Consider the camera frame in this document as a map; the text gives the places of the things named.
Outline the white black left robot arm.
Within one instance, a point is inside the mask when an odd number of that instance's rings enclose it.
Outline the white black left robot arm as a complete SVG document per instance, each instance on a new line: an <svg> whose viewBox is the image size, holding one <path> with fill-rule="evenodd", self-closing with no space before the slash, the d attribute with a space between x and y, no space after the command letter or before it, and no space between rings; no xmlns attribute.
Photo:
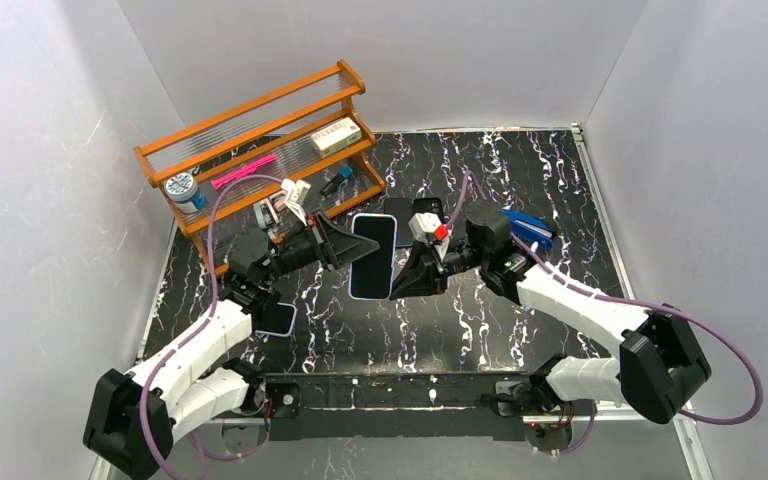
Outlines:
<svg viewBox="0 0 768 480"><path fill-rule="evenodd" d="M281 302L275 283L314 263L329 270L348 266L379 248L321 211L295 221L278 243L258 228L238 234L228 269L198 320L151 358L99 378L83 445L131 479L158 470L174 477L167 458L178 440L225 412L265 406L255 403L263 385L258 368L224 357L252 334L292 334L296 309Z"/></svg>

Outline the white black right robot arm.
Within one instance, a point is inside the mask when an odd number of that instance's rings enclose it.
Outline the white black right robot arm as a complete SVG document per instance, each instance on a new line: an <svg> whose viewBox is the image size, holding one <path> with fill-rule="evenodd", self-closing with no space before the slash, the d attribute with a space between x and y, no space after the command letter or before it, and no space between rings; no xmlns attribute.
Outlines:
<svg viewBox="0 0 768 480"><path fill-rule="evenodd" d="M485 286L512 303L547 314L605 348L606 358L555 355L510 393L493 399L524 412L550 411L579 400L632 407L666 424L710 379L712 369L689 323L665 307L607 301L601 291L542 268L517 245L503 211L476 201L466 234L454 240L434 213L409 222L410 255L393 281L393 300L438 295L452 275L476 269Z"/></svg>

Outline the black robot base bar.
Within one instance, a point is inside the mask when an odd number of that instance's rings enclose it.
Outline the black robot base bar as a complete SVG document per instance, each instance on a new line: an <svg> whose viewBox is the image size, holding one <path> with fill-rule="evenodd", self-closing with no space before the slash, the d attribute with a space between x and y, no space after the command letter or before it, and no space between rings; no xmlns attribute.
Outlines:
<svg viewBox="0 0 768 480"><path fill-rule="evenodd" d="M540 451L569 447L587 406L545 407L526 373L265 374L227 420L269 415L274 441L338 437L491 437Z"/></svg>

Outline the black phone case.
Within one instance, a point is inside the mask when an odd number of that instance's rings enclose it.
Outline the black phone case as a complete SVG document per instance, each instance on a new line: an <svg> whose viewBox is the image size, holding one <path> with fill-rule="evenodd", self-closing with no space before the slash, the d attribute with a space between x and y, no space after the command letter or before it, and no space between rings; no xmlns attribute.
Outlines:
<svg viewBox="0 0 768 480"><path fill-rule="evenodd" d="M417 198L412 203L413 213L433 213L440 218L445 217L442 201L436 197Z"/></svg>

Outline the black phone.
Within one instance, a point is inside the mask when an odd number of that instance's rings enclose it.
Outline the black phone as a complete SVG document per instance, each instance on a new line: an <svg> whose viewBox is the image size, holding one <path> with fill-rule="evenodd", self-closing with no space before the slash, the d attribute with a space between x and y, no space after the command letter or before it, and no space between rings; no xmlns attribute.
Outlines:
<svg viewBox="0 0 768 480"><path fill-rule="evenodd" d="M396 219L396 248L410 248L413 243L413 234L409 222L414 215L413 200L411 198L393 197L387 198L383 204L384 213Z"/></svg>

